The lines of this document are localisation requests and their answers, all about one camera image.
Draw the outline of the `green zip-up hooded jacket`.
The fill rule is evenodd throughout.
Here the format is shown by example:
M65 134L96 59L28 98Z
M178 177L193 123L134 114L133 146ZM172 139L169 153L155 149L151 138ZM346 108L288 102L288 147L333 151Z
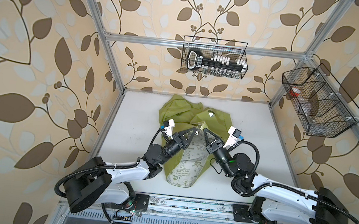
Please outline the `green zip-up hooded jacket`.
M159 123L174 120L172 132L181 132L195 127L190 145L180 150L163 166L166 181L177 187L189 188L210 167L210 160L214 158L206 150L203 129L207 128L223 141L229 137L228 130L232 127L230 114L212 107L204 107L202 103L189 102L180 95L173 95L159 110Z

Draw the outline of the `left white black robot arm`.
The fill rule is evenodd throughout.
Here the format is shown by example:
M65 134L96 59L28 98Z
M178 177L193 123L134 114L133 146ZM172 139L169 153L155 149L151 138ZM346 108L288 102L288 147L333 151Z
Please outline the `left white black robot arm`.
M96 203L130 204L134 201L131 182L157 176L166 162L189 147L196 133L195 127L175 133L171 126L160 127L155 135L162 135L166 142L164 146L150 142L143 157L133 163L109 164L101 157L94 157L58 180L54 192L67 199L71 213Z

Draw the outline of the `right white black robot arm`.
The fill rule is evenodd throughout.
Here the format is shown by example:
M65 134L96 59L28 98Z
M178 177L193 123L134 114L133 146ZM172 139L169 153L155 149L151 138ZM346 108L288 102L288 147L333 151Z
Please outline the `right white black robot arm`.
M294 224L359 224L334 193L321 187L305 190L279 183L257 173L258 148L245 141L237 129L227 142L209 129L203 130L206 149L238 195L254 199L258 218Z

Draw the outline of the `black tool set in basket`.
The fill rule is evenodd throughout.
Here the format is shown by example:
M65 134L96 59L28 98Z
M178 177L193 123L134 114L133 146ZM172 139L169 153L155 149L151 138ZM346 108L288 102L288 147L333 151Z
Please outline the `black tool set in basket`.
M186 68L192 72L225 78L242 79L248 71L248 64L245 60L232 61L230 57L215 53L205 56L199 49L189 50L184 58L184 63Z

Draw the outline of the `red-capped item in basket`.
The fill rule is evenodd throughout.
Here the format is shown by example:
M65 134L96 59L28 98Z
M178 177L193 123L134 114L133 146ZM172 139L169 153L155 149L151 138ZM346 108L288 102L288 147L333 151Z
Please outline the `red-capped item in basket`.
M298 88L296 88L296 87L292 87L292 88L290 89L289 96L290 96L291 98L297 98L297 97L300 96L300 94L301 94L300 89L298 89Z

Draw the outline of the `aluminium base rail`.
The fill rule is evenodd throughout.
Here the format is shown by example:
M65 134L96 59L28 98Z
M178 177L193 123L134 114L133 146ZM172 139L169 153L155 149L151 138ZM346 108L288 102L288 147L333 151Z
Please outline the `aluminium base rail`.
M116 191L114 189L108 189L102 194L102 196L96 199L95 202L85 203L84 207L79 207L77 210L72 210L73 213L80 212L87 209L92 205L101 205L107 202L113 202L119 204L125 200L126 191ZM220 216L224 218L226 215L231 214L233 216L233 208L229 204L221 204L217 202L204 202L195 201L190 198L183 200L181 198L164 198L150 196L148 209L158 212L186 212L190 215L197 215L199 217L213 217ZM283 224L313 224L314 219L307 214L289 207L287 205L280 204L273 201L262 201L261 198L255 200L252 204L245 204L246 206L253 206L257 209L261 209L262 215L266 218L265 224L273 224L273 222Z

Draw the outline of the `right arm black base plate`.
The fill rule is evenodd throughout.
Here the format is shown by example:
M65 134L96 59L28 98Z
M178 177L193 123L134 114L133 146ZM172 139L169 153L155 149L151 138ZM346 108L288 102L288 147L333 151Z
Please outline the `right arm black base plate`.
M233 216L235 222L265 224L266 218L262 215L261 209L243 204L233 204Z

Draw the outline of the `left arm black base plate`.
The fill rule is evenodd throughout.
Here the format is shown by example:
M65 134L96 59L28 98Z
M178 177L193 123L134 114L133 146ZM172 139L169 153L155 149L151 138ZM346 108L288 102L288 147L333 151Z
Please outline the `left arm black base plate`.
M135 194L126 198L119 204L107 202L108 207L113 209L124 209L129 211L146 211L148 209L150 196L148 194Z

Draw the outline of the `aluminium frame right post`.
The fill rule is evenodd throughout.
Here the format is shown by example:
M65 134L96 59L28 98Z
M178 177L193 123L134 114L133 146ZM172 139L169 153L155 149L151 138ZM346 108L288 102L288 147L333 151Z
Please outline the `aluminium frame right post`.
M282 27L292 29L289 44L278 46L270 50L289 59L294 64L294 69L308 66L313 60L314 54L326 37L335 27L338 21L349 10L351 0L312 0L309 6L302 6L296 12L281 12L279 22ZM297 47L299 37L303 32L309 31L307 26L313 23L310 37L305 38L305 43Z

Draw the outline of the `aluminium frame post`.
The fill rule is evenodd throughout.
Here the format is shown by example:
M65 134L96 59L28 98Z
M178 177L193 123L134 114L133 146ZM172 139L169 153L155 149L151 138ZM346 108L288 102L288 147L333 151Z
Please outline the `aluminium frame post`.
M294 69L308 66L313 60L314 54L326 37L335 27L338 21L349 10L351 0L312 0L309 6L302 6L296 12L281 12L279 22L282 27L292 29L289 44L278 46L270 50L289 59L294 64ZM305 43L297 47L299 37L303 32L309 31L307 26L313 23L310 37L305 38Z
M98 4L95 0L86 0L86 2L89 7L93 22L95 24L95 28L99 34L100 42L102 43L104 52L108 58L107 60L109 63L109 67L112 71L112 74L113 74L115 80L116 80L117 88L119 89L121 94L124 94L125 87L124 87L124 84L123 84L123 81L121 78L121 73L117 67L116 60L115 60L114 54L112 52L111 45L107 41L106 30L103 26L102 17L101 17L101 14L99 13Z

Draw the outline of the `aluminium frame left post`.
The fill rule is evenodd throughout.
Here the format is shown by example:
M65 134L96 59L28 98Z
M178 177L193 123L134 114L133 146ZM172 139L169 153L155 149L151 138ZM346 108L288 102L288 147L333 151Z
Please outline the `aluminium frame left post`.
M121 94L124 94L125 87L124 87L124 84L123 84L123 81L121 78L121 73L117 67L116 60L115 60L114 54L112 52L111 45L107 41L106 30L103 26L102 17L101 17L101 14L99 13L98 4L95 0L86 0L86 2L89 7L93 22L95 24L95 28L99 34L100 42L102 43L104 52L108 58L107 60L109 63L109 67L112 71L112 74L113 74L115 80L116 80L117 88L119 89Z

